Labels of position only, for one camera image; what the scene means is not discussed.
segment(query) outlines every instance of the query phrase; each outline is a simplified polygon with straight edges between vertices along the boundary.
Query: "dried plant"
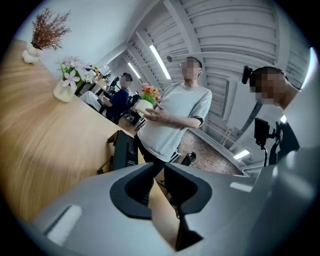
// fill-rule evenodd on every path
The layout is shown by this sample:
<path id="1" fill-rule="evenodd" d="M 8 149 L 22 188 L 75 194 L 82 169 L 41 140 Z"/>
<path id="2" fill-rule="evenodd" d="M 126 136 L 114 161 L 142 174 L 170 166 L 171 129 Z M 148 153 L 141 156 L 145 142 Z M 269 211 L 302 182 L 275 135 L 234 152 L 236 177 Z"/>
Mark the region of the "dried plant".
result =
<path id="1" fill-rule="evenodd" d="M 50 49 L 55 51 L 62 49 L 61 37 L 71 32 L 66 26 L 71 13 L 58 13 L 54 16 L 54 12 L 50 8 L 45 8 L 40 14 L 37 14 L 33 25 L 33 35 L 31 44 L 36 49 Z"/>

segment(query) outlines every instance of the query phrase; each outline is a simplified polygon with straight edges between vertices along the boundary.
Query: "wooden table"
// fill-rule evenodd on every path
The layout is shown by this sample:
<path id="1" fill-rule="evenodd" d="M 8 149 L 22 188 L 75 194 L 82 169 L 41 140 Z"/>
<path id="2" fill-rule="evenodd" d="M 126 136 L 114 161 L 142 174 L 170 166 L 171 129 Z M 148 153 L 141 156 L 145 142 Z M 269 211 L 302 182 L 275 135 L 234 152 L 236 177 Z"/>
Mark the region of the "wooden table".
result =
<path id="1" fill-rule="evenodd" d="M 107 139 L 120 127 L 76 96 L 70 103 L 56 99 L 58 81 L 41 62 L 25 64 L 25 48 L 26 42 L 13 41 L 1 65 L 0 188 L 13 213 L 28 221 L 96 175 L 114 151 Z M 156 182 L 149 207 L 154 226 L 174 239 L 179 220 Z"/>

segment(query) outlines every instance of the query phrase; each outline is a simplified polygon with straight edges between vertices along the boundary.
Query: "flower vase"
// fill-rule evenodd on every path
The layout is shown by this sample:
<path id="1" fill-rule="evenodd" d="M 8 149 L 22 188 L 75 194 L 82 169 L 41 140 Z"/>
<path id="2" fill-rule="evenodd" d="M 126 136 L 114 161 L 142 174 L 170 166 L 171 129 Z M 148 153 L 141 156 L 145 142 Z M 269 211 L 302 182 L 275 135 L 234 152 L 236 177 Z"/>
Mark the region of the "flower vase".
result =
<path id="1" fill-rule="evenodd" d="M 138 104 L 135 106 L 136 111 L 139 111 L 145 115 L 150 114 L 148 111 L 146 111 L 146 109 L 153 109 L 153 108 L 154 108 L 154 105 L 145 99 L 140 99 Z"/>
<path id="2" fill-rule="evenodd" d="M 30 43 L 26 46 L 26 49 L 22 53 L 22 59 L 27 64 L 35 64 L 38 62 L 39 57 L 41 56 L 42 50 L 36 49 Z"/>
<path id="3" fill-rule="evenodd" d="M 56 87 L 53 90 L 53 95 L 54 97 L 56 97 L 58 100 L 68 103 L 72 100 L 72 97 L 74 96 L 75 92 L 76 92 L 76 88 L 71 88 L 71 86 L 67 85 L 67 86 L 62 86 L 62 83 L 64 81 L 61 79 L 58 84 L 56 85 Z"/>

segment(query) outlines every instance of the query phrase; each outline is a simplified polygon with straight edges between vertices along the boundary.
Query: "pink flower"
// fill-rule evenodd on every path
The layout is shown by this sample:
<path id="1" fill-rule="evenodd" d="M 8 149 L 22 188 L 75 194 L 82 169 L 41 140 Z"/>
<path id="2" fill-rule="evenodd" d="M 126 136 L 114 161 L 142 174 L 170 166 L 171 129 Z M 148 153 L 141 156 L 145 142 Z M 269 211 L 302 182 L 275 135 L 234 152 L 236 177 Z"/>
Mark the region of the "pink flower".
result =
<path id="1" fill-rule="evenodd" d="M 70 85 L 72 89 L 75 89 L 76 88 L 75 82 L 78 82 L 80 80 L 80 78 L 75 75 L 76 75 L 75 70 L 72 70 L 70 74 L 68 74 L 67 72 L 64 73 L 65 80 L 63 81 L 62 86 L 66 87 Z"/>

